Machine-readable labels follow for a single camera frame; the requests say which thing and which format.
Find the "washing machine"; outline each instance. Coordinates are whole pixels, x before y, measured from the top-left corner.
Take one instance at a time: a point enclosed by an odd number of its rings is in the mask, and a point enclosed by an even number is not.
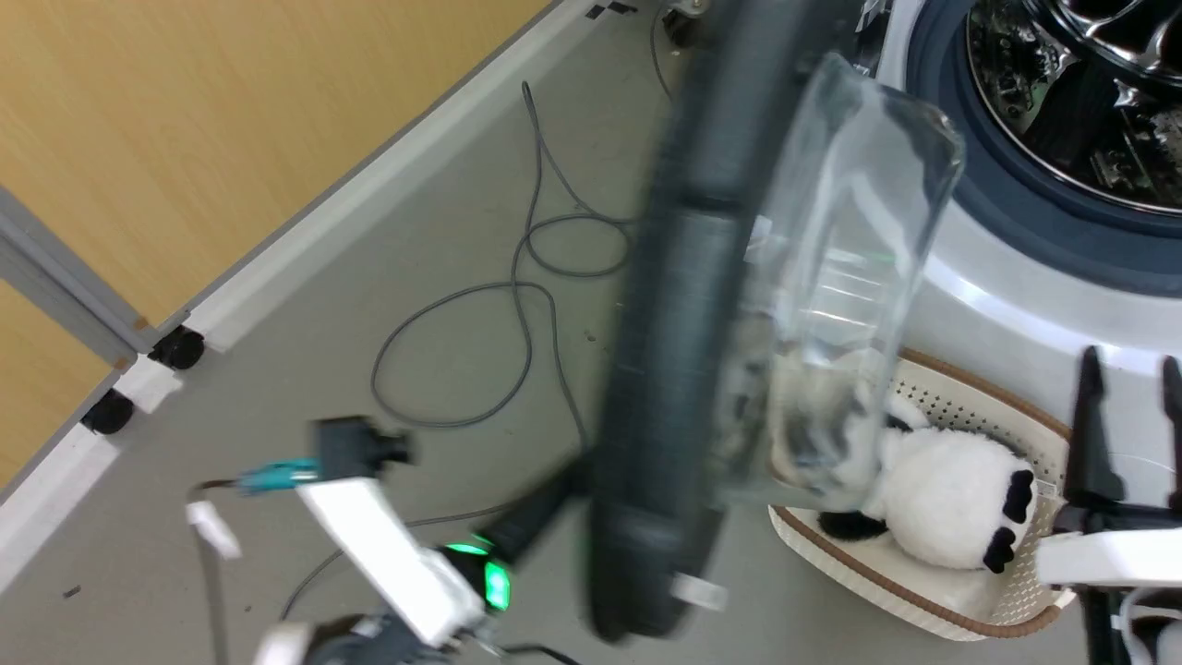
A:
[[[1098,346],[1113,467],[1157,506],[1174,485],[1161,363],[1182,356],[1178,7],[894,0],[875,71],[967,144],[904,344],[1067,424]]]

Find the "floor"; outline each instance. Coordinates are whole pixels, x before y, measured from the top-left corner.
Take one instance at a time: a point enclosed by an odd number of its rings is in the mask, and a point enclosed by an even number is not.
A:
[[[600,19],[571,57],[534,83],[550,145],[577,190],[609,214],[636,211],[648,156],[667,112],[648,61],[648,17]],[[676,70],[676,58],[667,57]],[[117,437],[123,455],[89,498],[0,596],[0,645],[11,665],[209,663],[196,554],[182,514],[193,483],[306,450],[306,423],[366,413],[387,332],[420,306],[478,281],[504,279],[532,178],[530,125],[520,106],[433,176],[396,214],[300,287],[251,334],[210,353],[184,387]],[[552,178],[543,214],[572,209]],[[540,234],[543,252],[572,267],[608,262],[611,232],[579,226]],[[593,415],[610,348],[616,280],[573,280],[528,262],[560,307],[566,372]],[[570,452],[574,430],[556,390],[543,335],[545,309],[528,298],[540,339],[521,395],[491,422],[416,433],[421,463],[387,478],[408,517],[472,510],[511,496],[532,474]],[[462,416],[495,402],[522,361],[506,294],[473,295],[411,328],[382,374],[387,395],[416,415]],[[225,567],[230,654],[248,663],[259,635],[293,586],[332,552],[291,495],[214,497],[245,559]],[[566,516],[520,571],[506,641],[537,640],[586,665],[643,663],[1078,664],[1076,611],[1022,640],[954,644],[913,628],[846,592],[788,552],[758,507],[735,510],[713,579],[730,591],[721,614],[699,613],[673,641],[599,644],[582,620],[583,515]],[[461,536],[463,524],[421,530],[426,541]],[[70,595],[67,592],[77,589]],[[333,565],[296,611],[327,619],[375,606],[345,562]],[[469,652],[463,663],[489,663]]]

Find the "grey cable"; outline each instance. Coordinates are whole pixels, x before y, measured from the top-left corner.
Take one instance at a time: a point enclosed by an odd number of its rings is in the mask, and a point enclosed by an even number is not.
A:
[[[313,568],[312,572],[309,573],[306,578],[304,578],[304,581],[300,582],[299,586],[296,587],[296,591],[292,592],[292,595],[287,596],[287,602],[284,604],[282,611],[279,612],[279,620],[280,621],[286,621],[287,620],[287,618],[292,613],[292,609],[296,608],[296,604],[299,602],[300,596],[304,595],[304,591],[307,589],[307,586],[311,585],[312,581],[316,580],[320,575],[320,573],[324,573],[325,568],[327,568],[329,566],[332,566],[333,561],[340,559],[342,554],[345,554],[345,550],[338,549],[338,550],[333,552],[332,554],[329,555],[327,559],[325,559],[324,561],[322,561],[319,566],[317,566],[316,568]]]
[[[467,428],[469,425],[475,425],[478,423],[483,423],[489,418],[496,416],[507,404],[509,404],[513,398],[518,396],[521,386],[525,384],[526,378],[530,376],[530,370],[533,367],[533,334],[530,330],[530,324],[526,320],[525,307],[521,304],[521,289],[522,288],[534,288],[539,291],[545,298],[550,307],[550,330],[551,330],[551,346],[553,347],[554,356],[554,369],[558,374],[558,386],[563,393],[563,400],[566,403],[566,409],[571,412],[571,419],[574,422],[574,429],[578,431],[579,445],[583,450],[587,450],[591,446],[586,428],[583,425],[583,418],[579,415],[578,405],[574,402],[574,396],[571,393],[570,385],[566,380],[566,373],[563,371],[563,359],[559,352],[559,339],[558,339],[558,305],[554,302],[554,295],[548,288],[541,283],[534,281],[521,281],[518,279],[518,266],[520,265],[521,249],[525,248],[528,254],[533,257],[545,269],[560,274],[564,276],[576,276],[576,278],[593,278],[603,276],[617,272],[628,261],[628,256],[631,253],[632,239],[626,233],[625,228],[631,223],[631,220],[617,219],[608,216],[595,208],[592,208],[586,201],[584,201],[571,185],[570,181],[566,180],[566,175],[563,174],[561,168],[559,168],[558,162],[554,159],[553,154],[550,151],[550,146],[546,144],[546,138],[541,132],[541,123],[538,119],[538,107],[533,100],[533,92],[530,90],[530,84],[521,82],[521,98],[525,102],[526,111],[530,115],[530,123],[533,126],[533,148],[534,148],[534,180],[533,180],[533,191],[530,195],[530,206],[526,209],[525,215],[525,229],[521,234],[520,240],[518,240],[517,247],[513,249],[513,257],[509,263],[509,275],[507,280],[504,281],[489,281],[486,283],[476,283],[474,286],[468,286],[467,288],[461,288],[454,293],[447,294],[434,302],[422,307],[415,313],[410,314],[405,320],[400,322],[390,334],[387,337],[385,341],[382,343],[382,347],[378,350],[377,358],[374,360],[374,366],[370,369],[370,395],[374,396],[374,400],[377,405],[394,418],[401,420],[402,423],[410,425],[413,428],[423,429],[454,429],[454,428]],[[566,193],[574,200],[576,204],[583,209],[583,211],[566,213],[556,216],[544,219],[541,221],[534,221],[534,214],[538,207],[538,197],[541,195],[541,182],[543,182],[543,159],[550,162],[551,169],[558,177],[558,181],[566,189]],[[572,220],[591,220],[600,223],[605,223],[616,232],[618,232],[624,239],[624,253],[619,260],[609,265],[608,267],[600,269],[591,270],[577,270],[569,269],[561,266],[557,266],[548,260],[541,257],[533,246],[533,234],[538,230],[546,228],[548,226],[561,223]],[[452,300],[469,295],[472,293],[478,293],[481,291],[491,291],[494,288],[506,288],[513,295],[513,307],[517,313],[518,325],[521,327],[521,338],[525,341],[525,363],[521,366],[521,372],[518,374],[517,380],[513,386],[496,402],[492,408],[476,413],[475,416],[468,416],[454,419],[427,419],[422,417],[415,417],[405,413],[398,408],[395,408],[387,400],[381,391],[378,390],[377,380],[382,370],[382,364],[385,360],[390,347],[394,345],[395,340],[402,334],[415,321],[421,319],[428,312],[431,312]]]
[[[234,481],[207,481],[189,489],[186,495],[188,504],[206,501],[206,493],[222,488],[233,488]],[[209,619],[209,648],[214,665],[229,665],[229,647],[226,638],[226,601],[222,594],[220,556],[193,524],[189,526],[197,546],[197,562],[201,566],[201,581],[206,587],[206,612]]]
[[[665,97],[673,99],[673,94],[669,92],[669,84],[664,80],[664,74],[661,73],[661,59],[657,58],[657,24],[661,22],[661,14],[664,13],[665,7],[671,0],[661,0],[657,5],[657,12],[652,14],[652,24],[649,26],[649,56],[652,57],[652,71],[657,74],[657,83],[661,84],[661,90],[664,90]]]
[[[525,653],[540,653],[543,656],[548,656],[554,660],[561,663],[563,665],[583,665],[578,660],[566,656],[561,651],[556,648],[550,648],[544,644],[514,644],[509,646],[500,647],[501,652],[506,656],[521,656]]]

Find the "white basket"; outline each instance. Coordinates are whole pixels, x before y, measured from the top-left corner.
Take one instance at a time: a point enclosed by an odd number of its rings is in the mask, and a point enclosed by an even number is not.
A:
[[[1033,523],[1006,572],[996,576],[953,572],[911,560],[891,543],[834,542],[816,528],[816,513],[807,510],[769,507],[777,534],[842,586],[942,638],[1018,638],[1046,627],[1074,598],[1039,585],[1034,571],[1038,539],[1050,533],[1061,504],[1057,489],[1063,483],[1069,430],[1014,396],[914,352],[901,356],[892,390],[922,409],[937,428],[982,432],[1021,450],[1034,467],[1039,487],[1056,488],[1040,491]],[[982,585],[979,575],[986,575],[988,583]],[[946,598],[940,592],[952,598],[953,592],[966,589],[955,608],[931,600]]]

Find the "wooden cabinet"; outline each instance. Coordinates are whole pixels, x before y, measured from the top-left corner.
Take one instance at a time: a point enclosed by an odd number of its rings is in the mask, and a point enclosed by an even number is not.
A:
[[[70,332],[0,280],[0,488],[110,372]]]
[[[157,325],[546,0],[0,0],[0,183]]]

